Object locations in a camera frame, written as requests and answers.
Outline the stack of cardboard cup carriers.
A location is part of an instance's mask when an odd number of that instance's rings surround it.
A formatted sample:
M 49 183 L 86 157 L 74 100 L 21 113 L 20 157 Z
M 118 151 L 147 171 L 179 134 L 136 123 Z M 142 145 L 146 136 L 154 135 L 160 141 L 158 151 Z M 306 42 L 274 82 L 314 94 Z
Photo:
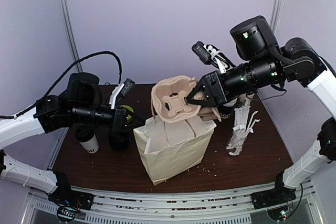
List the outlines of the stack of cardboard cup carriers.
M 219 122 L 222 121 L 220 113 L 216 107 L 201 107 L 200 111 L 197 114 L 202 121 L 211 121 L 211 120 L 218 120 Z

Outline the stack of black cup lids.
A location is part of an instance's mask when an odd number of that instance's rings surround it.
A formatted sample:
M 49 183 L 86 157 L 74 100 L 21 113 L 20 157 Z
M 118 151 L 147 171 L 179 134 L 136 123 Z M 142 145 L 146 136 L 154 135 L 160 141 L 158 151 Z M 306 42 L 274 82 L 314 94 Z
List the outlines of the stack of black cup lids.
M 123 151 L 129 147 L 129 133 L 117 133 L 109 131 L 109 146 L 114 151 Z

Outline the single cardboard cup carrier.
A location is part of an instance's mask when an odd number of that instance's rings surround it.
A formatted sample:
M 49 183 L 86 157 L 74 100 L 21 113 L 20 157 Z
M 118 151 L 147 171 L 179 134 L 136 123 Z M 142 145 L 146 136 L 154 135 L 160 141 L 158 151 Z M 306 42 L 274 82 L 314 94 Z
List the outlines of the single cardboard cup carrier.
M 180 75 L 159 81 L 151 90 L 154 110 L 165 123 L 176 123 L 196 116 L 200 105 L 189 104 L 186 97 L 197 85 L 195 78 Z

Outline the single white paper cup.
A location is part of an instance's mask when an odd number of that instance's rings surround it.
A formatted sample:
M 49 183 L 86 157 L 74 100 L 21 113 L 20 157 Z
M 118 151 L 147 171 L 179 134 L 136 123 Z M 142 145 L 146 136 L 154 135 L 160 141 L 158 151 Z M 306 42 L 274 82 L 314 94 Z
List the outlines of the single white paper cup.
M 95 135 L 91 139 L 79 141 L 79 143 L 89 154 L 94 154 L 99 150 L 99 144 Z

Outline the black plastic cup lid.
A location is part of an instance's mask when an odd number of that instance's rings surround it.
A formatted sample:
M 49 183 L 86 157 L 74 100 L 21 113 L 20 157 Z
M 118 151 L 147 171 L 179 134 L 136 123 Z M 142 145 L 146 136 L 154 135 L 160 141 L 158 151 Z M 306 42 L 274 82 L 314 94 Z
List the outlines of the black plastic cup lid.
M 95 136 L 95 131 L 84 125 L 78 127 L 75 132 L 75 138 L 78 142 L 85 143 L 90 141 Z

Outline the white paper takeout bag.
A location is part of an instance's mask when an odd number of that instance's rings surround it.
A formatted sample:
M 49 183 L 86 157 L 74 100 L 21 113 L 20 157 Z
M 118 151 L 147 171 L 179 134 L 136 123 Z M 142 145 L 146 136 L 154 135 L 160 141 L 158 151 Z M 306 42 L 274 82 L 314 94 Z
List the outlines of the white paper takeout bag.
M 154 116 L 133 130 L 141 161 L 154 185 L 199 164 L 207 150 L 216 123 L 199 116 L 166 123 Z

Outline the stack of white paper cups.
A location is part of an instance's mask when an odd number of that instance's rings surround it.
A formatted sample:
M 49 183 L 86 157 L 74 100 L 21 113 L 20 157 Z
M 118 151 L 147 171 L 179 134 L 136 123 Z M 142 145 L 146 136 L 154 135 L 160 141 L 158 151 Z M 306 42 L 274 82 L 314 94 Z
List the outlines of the stack of white paper cups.
M 234 106 L 237 102 L 237 98 L 231 100 L 230 102 L 220 105 L 217 107 L 217 110 L 219 112 L 219 115 L 222 119 L 229 118 L 230 114 L 232 113 Z

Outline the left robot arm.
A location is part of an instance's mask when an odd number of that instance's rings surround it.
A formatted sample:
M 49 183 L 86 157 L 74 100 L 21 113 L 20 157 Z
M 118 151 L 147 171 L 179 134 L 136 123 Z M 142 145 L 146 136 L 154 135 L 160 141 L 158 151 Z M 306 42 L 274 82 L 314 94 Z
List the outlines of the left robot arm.
M 47 95 L 23 114 L 1 120 L 1 148 L 31 136 L 77 125 L 76 132 L 87 129 L 89 138 L 94 137 L 95 128 L 106 127 L 110 147 L 116 151 L 126 149 L 129 145 L 127 133 L 145 124 L 144 119 L 117 105 L 135 82 L 127 78 L 117 85 L 107 105 L 102 103 L 98 83 L 99 78 L 91 73 L 73 73 L 60 95 Z M 56 196 L 64 205 L 71 205 L 76 199 L 64 173 L 14 161 L 4 151 L 1 151 L 1 178 Z

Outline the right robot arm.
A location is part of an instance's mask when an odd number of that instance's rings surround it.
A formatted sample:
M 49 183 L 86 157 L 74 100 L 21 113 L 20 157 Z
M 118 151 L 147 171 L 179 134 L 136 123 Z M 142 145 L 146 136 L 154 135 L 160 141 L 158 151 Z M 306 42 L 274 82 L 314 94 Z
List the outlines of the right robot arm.
M 322 165 L 335 161 L 335 72 L 303 38 L 279 45 L 263 16 L 234 26 L 230 35 L 242 63 L 202 76 L 186 97 L 189 104 L 218 107 L 267 87 L 284 91 L 288 84 L 296 94 L 312 96 L 329 113 L 313 145 L 277 176 L 269 199 L 279 204 Z

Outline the green plastic bowl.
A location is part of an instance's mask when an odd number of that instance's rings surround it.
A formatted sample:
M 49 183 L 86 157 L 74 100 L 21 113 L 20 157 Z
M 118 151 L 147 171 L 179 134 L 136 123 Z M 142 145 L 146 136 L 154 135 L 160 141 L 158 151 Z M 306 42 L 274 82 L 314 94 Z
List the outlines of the green plastic bowl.
M 132 115 L 129 112 L 134 112 L 133 108 L 129 105 L 122 105 L 123 108 L 125 108 L 128 111 L 127 115 L 127 124 L 130 124 L 132 121 Z

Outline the glass of white wrapped straws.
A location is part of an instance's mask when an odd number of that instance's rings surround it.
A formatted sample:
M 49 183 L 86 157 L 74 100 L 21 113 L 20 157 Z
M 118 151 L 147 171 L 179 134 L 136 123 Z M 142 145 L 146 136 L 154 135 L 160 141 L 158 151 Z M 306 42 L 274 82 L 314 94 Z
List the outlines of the glass of white wrapped straws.
M 260 119 L 255 118 L 258 111 L 250 114 L 250 108 L 250 99 L 246 99 L 244 105 L 234 109 L 234 126 L 226 145 L 230 156 L 238 156 L 241 153 L 247 137 L 254 133 L 255 124 L 260 122 Z

